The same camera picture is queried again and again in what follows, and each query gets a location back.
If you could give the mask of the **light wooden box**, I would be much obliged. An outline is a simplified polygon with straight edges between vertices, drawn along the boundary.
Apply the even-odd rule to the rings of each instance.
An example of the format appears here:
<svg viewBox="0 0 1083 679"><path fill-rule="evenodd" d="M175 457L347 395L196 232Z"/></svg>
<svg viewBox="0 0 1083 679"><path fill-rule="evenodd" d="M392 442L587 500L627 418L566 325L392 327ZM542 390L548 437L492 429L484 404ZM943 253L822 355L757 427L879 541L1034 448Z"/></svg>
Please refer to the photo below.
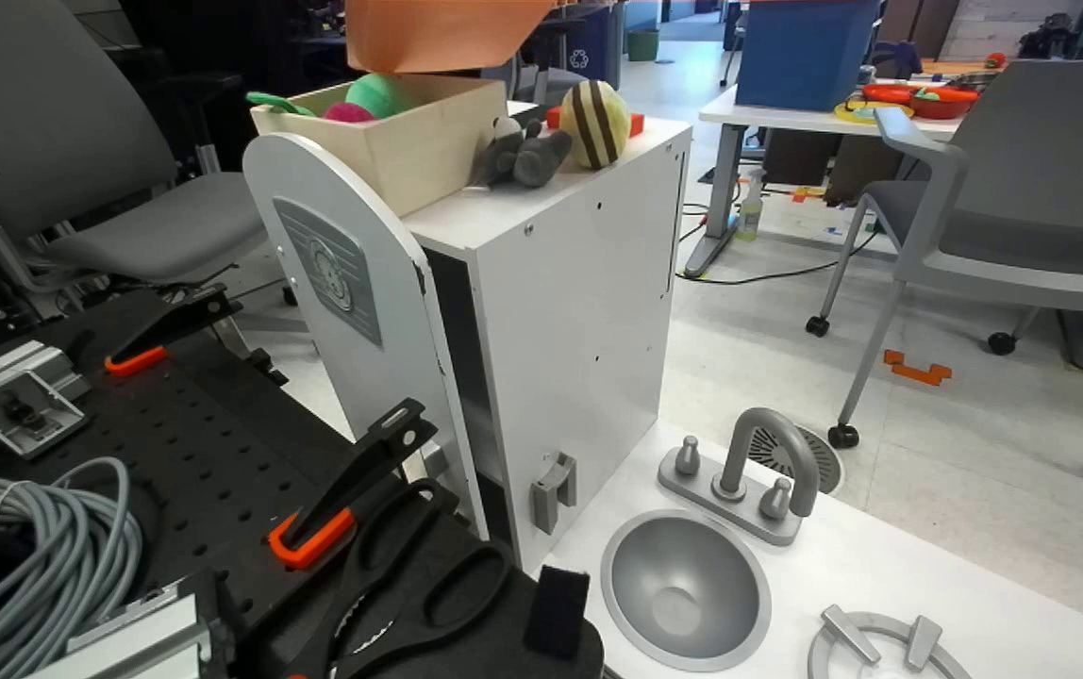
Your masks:
<svg viewBox="0 0 1083 679"><path fill-rule="evenodd" d="M386 82L395 114L331 121L352 82L331 82L251 105L255 131L293 131L343 160L395 214L411 214L470 180L480 153L510 121L504 89L468 76L395 76Z"/></svg>

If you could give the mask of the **grey toy faucet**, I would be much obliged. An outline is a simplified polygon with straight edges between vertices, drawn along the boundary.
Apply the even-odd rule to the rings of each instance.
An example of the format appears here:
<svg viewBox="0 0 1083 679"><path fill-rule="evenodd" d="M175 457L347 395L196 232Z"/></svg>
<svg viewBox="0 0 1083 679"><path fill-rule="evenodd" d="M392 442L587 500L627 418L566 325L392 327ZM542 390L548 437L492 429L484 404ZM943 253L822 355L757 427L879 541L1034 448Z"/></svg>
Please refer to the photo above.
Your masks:
<svg viewBox="0 0 1083 679"><path fill-rule="evenodd" d="M761 434L791 457L796 480L751 461ZM801 427L773 408L742 412L719 461L705 457L693 437L681 437L658 466L658 485L773 548L790 548L822 500L819 468Z"/></svg>

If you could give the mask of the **magenta plush toy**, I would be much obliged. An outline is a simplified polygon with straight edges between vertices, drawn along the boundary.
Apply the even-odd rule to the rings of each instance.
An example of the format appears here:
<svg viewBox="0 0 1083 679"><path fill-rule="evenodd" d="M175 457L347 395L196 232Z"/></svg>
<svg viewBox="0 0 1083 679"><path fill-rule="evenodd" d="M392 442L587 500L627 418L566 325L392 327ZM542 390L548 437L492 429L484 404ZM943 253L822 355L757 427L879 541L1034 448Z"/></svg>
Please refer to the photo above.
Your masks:
<svg viewBox="0 0 1083 679"><path fill-rule="evenodd" d="M352 121L352 124L356 124L356 121L372 121L372 114L362 111L362 105L356 105L356 104L334 104L334 105L323 111L323 116L328 116L328 121Z"/></svg>

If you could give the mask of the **black orange clamp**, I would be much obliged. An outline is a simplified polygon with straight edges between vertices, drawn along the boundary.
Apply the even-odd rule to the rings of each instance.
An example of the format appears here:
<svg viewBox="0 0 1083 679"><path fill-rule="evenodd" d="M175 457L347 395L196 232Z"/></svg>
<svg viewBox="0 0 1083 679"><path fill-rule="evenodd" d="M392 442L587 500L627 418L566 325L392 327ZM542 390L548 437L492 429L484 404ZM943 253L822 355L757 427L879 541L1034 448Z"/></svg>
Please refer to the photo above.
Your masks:
<svg viewBox="0 0 1083 679"><path fill-rule="evenodd" d="M170 348L192 332L203 332L237 315L237 304L225 290L207 290L183 304L157 311L138 332L120 339L104 360L102 371L113 382L134 379L157 365Z"/></svg>
<svg viewBox="0 0 1083 679"><path fill-rule="evenodd" d="M400 466L439 434L417 400L400 400L347 448L328 486L269 527L269 550L285 570L313 570L334 550Z"/></svg>

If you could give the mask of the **pink plastic tray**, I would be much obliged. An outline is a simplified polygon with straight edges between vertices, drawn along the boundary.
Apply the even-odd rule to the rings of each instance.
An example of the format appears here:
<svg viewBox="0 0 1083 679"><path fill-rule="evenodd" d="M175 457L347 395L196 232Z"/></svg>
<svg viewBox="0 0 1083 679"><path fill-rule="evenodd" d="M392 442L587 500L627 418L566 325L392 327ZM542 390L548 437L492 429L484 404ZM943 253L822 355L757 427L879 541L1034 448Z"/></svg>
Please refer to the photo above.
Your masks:
<svg viewBox="0 0 1083 679"><path fill-rule="evenodd" d="M376 76L504 66L557 0L343 0L347 62Z"/></svg>

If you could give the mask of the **black scissors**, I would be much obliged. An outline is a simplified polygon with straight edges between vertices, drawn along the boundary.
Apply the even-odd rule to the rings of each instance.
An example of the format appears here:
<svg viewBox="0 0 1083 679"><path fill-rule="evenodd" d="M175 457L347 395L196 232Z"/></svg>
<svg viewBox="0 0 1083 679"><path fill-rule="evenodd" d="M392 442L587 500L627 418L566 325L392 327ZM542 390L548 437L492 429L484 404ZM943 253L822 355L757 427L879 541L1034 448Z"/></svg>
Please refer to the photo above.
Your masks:
<svg viewBox="0 0 1083 679"><path fill-rule="evenodd" d="M498 542L432 554L453 500L432 485L376 485L328 526L331 548L299 560L300 614L263 679L372 679L484 622L513 579Z"/></svg>

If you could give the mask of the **white toy kitchen counter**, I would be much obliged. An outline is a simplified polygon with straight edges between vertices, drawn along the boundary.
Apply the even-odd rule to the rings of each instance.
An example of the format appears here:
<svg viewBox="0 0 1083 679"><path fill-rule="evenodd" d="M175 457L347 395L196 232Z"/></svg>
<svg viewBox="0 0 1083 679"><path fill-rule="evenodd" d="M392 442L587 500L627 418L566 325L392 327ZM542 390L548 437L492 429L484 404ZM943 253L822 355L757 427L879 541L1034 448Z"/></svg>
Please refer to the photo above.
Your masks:
<svg viewBox="0 0 1083 679"><path fill-rule="evenodd" d="M835 500L816 505L790 548L773 548L658 485L674 446L670 429L646 434L548 550L587 579L586 620L611 679L1083 679L1078 612ZM738 669L663 669L605 607L606 541L668 511L738 537L766 575L768 632Z"/></svg>

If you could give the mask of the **aluminium extrusion rail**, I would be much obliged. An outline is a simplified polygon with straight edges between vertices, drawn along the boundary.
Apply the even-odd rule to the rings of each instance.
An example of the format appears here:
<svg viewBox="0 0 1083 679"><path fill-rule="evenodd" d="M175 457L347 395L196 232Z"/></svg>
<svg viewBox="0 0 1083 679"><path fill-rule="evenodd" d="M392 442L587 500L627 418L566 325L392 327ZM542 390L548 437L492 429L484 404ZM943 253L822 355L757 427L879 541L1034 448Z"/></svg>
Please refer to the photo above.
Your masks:
<svg viewBox="0 0 1083 679"><path fill-rule="evenodd" d="M0 454L35 461L88 427L88 379L61 348L25 339L0 351Z"/></svg>

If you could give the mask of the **grey office chair left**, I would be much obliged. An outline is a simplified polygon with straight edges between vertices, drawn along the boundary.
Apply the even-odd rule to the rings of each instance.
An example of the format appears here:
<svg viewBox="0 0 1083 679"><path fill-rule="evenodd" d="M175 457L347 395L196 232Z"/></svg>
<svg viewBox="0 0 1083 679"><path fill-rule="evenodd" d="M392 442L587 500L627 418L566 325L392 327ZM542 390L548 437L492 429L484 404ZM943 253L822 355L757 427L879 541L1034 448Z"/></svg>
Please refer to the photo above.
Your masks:
<svg viewBox="0 0 1083 679"><path fill-rule="evenodd" d="M242 174L181 180L170 141L65 0L0 0L0 237L61 271L177 282L263 237Z"/></svg>

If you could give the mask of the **black orange clamp rear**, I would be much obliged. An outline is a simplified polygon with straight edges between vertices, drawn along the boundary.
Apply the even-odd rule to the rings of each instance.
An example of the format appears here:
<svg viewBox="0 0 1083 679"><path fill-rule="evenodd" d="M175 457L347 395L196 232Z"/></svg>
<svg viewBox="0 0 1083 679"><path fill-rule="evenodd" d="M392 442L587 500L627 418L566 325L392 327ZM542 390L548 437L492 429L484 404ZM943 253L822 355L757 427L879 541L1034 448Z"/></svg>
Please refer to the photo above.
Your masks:
<svg viewBox="0 0 1083 679"><path fill-rule="evenodd" d="M207 290L183 304L157 311L138 332L120 339L104 360L102 371L113 382L134 379L157 365L170 348L192 332L203 332L237 315L237 304L225 290Z"/></svg>

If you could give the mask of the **black perforated board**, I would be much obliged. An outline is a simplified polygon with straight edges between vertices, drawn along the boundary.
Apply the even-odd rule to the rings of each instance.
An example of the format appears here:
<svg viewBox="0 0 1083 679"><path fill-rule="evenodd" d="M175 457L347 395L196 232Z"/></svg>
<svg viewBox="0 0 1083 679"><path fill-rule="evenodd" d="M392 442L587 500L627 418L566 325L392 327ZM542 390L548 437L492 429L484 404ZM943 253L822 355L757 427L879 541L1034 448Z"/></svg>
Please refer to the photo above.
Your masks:
<svg viewBox="0 0 1083 679"><path fill-rule="evenodd" d="M352 442L270 387L263 361L245 361L216 335L192 332L170 355L124 382L102 360L157 311L153 294L128 294L35 335L61 348L88 379L88 427L35 461L35 480L88 468L102 457L128 466L134 517L148 537L148 585L212 575L237 627L237 679L263 679L280 659L308 579L269 550L269 527L315 500ZM425 541L432 554L484 542L450 511ZM450 646L400 659L372 679L600 679L605 646L581 622L575 659L525 646L537 580L513 568L493 612Z"/></svg>

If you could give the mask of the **grey toy sink bowl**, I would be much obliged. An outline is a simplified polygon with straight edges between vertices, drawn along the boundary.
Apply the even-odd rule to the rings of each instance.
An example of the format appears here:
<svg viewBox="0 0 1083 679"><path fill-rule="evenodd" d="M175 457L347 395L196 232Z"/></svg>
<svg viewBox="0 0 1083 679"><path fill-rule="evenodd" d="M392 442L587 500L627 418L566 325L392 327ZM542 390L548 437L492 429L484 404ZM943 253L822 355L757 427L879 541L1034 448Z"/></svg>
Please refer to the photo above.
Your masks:
<svg viewBox="0 0 1083 679"><path fill-rule="evenodd" d="M690 514L627 521L600 561L605 607L622 637L674 672L724 672L751 659L773 598L751 548Z"/></svg>

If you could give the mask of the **yellow black striped ball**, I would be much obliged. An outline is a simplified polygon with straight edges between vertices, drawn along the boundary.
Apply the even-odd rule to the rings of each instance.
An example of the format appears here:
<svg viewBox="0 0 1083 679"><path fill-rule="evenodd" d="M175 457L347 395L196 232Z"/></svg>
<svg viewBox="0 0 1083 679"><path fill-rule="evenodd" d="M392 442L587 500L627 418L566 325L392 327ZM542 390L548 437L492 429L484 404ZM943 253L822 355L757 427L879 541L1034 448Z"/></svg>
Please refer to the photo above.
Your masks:
<svg viewBox="0 0 1083 679"><path fill-rule="evenodd" d="M629 111L605 78L581 78L561 96L557 129L575 141L581 169L614 168L629 143Z"/></svg>

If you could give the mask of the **grey plush toy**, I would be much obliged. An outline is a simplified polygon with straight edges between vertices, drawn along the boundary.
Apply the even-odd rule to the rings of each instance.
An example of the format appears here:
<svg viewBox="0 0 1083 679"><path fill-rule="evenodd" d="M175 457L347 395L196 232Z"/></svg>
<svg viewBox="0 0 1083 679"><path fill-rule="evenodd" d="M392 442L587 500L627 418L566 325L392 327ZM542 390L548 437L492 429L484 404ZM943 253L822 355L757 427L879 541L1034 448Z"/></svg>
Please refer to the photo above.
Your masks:
<svg viewBox="0 0 1083 679"><path fill-rule="evenodd" d="M498 138L492 141L470 169L475 184L519 184L542 188L557 168L566 161L575 141L566 131L553 138Z"/></svg>

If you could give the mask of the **small black block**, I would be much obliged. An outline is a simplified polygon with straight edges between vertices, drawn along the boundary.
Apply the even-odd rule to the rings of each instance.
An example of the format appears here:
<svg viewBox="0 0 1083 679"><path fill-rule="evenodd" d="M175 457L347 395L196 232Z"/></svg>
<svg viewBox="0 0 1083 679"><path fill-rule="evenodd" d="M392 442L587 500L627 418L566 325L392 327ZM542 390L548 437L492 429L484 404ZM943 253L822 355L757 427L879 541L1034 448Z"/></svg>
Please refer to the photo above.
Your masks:
<svg viewBox="0 0 1083 679"><path fill-rule="evenodd" d="M553 659L575 659L581 649L586 598L586 575L542 568L528 607L525 646Z"/></svg>

